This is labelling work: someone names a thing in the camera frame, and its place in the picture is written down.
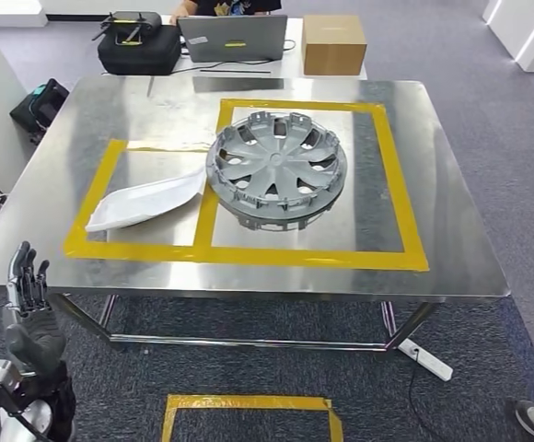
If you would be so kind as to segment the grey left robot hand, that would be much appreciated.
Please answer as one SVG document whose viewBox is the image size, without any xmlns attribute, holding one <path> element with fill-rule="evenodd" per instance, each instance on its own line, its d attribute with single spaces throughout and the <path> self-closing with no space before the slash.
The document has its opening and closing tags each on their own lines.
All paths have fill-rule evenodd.
<svg viewBox="0 0 534 442">
<path fill-rule="evenodd" d="M 8 267 L 3 307 L 5 347 L 21 372 L 47 376 L 61 362 L 67 339 L 47 299 L 49 261 L 34 266 L 37 252 L 21 242 Z"/>
</svg>

